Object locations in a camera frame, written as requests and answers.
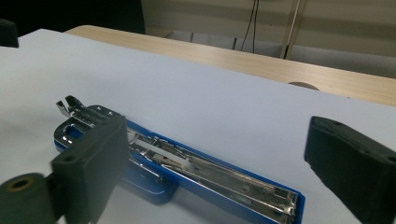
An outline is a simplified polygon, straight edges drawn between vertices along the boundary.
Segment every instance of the white table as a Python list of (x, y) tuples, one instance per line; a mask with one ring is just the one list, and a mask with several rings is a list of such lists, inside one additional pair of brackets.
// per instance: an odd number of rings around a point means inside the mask
[[(304, 161), (311, 116), (396, 148), (396, 107), (40, 30), (0, 48), (0, 182), (50, 173), (52, 134), (72, 94), (157, 133), (299, 190), (304, 223), (359, 223)], [(155, 206), (116, 188), (100, 223), (244, 223), (179, 189)]]

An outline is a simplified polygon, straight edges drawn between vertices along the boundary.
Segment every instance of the black cable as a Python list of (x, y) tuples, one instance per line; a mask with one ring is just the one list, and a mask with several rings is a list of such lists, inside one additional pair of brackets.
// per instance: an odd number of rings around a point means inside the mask
[(257, 0), (256, 13), (254, 15), (254, 31), (253, 31), (253, 53), (254, 53), (254, 40), (256, 39), (256, 23), (257, 23), (257, 11), (259, 11), (260, 0)]
[(253, 8), (251, 9), (251, 13), (250, 13), (250, 20), (248, 21), (247, 33), (245, 34), (245, 38), (244, 38), (244, 42), (242, 43), (241, 51), (244, 48), (245, 41), (247, 40), (248, 30), (250, 29), (251, 19), (253, 19), (253, 12), (254, 12), (254, 7), (256, 6), (256, 1), (257, 0), (254, 0), (254, 2), (253, 2)]

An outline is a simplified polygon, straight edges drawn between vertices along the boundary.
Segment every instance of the blue stapler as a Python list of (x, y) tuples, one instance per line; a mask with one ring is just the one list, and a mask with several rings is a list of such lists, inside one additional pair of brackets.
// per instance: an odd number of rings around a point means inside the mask
[[(121, 116), (101, 105), (67, 96), (57, 103), (69, 117), (54, 132), (59, 151), (107, 119)], [(302, 223), (304, 195), (254, 175), (127, 120), (129, 166), (121, 184), (151, 203), (171, 200), (178, 186), (252, 223)]]

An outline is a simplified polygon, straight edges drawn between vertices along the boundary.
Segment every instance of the wooden table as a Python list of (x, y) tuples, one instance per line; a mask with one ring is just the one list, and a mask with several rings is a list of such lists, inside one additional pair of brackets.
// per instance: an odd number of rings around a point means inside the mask
[(175, 57), (275, 81), (303, 82), (320, 91), (396, 106), (396, 79), (219, 49), (150, 35), (138, 35), (90, 25), (67, 31), (70, 35)]

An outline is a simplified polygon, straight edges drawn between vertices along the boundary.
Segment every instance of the wall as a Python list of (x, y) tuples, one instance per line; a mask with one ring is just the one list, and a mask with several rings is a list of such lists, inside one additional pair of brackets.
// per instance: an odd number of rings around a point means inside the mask
[[(395, 0), (260, 0), (256, 39), (286, 47), (297, 2), (301, 17), (289, 53), (295, 44), (396, 56)], [(242, 38), (253, 0), (142, 0), (142, 5), (149, 35), (165, 30)]]

